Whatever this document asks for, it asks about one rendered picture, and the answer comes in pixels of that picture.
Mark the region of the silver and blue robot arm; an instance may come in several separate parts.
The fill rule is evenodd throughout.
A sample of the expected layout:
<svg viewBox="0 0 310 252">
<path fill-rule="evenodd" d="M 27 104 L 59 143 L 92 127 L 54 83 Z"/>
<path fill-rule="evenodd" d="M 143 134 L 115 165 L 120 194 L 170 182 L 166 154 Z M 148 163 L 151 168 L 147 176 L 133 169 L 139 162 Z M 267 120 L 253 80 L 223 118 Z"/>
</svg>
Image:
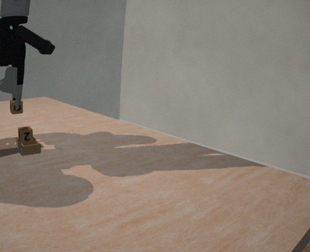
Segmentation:
<svg viewBox="0 0 310 252">
<path fill-rule="evenodd" d="M 2 0 L 0 17 L 28 16 L 29 9 L 30 0 Z M 43 55 L 51 55 L 55 49 L 55 46 L 50 41 L 41 38 L 23 25 L 19 26 L 16 35 L 38 49 Z"/>
</svg>

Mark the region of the brown wooden tray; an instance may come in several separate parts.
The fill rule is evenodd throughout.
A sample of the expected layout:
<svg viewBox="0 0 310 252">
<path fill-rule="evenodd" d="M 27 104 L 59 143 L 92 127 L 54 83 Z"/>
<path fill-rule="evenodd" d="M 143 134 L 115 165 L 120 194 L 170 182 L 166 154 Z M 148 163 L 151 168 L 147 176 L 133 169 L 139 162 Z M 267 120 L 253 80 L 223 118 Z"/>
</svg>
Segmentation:
<svg viewBox="0 0 310 252">
<path fill-rule="evenodd" d="M 16 137 L 16 145 L 22 154 L 38 153 L 41 152 L 41 144 L 33 137 L 33 143 L 22 144 L 18 137 Z"/>
</svg>

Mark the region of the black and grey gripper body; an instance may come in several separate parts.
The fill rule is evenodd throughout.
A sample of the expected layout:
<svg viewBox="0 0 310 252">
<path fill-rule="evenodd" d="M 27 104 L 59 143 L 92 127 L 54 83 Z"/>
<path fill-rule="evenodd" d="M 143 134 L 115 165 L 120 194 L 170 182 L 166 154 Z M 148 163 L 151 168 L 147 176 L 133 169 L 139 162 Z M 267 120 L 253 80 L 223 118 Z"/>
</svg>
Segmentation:
<svg viewBox="0 0 310 252">
<path fill-rule="evenodd" d="M 16 32 L 19 24 L 25 24 L 27 16 L 7 16 L 0 18 L 0 66 L 17 65 L 20 58 L 20 51 L 23 50 L 26 56 L 25 40 Z M 13 29 L 10 29 L 10 26 Z"/>
</svg>

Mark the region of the tan wooden number cube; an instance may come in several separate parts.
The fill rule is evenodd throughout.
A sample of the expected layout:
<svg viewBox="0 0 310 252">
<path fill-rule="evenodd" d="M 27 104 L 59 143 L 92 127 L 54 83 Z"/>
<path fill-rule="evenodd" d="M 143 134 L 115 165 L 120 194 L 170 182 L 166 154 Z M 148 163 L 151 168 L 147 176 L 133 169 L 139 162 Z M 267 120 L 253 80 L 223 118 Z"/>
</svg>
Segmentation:
<svg viewBox="0 0 310 252">
<path fill-rule="evenodd" d="M 33 130 L 31 127 L 18 128 L 18 139 L 22 144 L 33 143 Z"/>
<path fill-rule="evenodd" d="M 20 102 L 18 110 L 15 110 L 15 100 L 10 101 L 10 112 L 12 114 L 23 113 L 23 101 Z"/>
</svg>

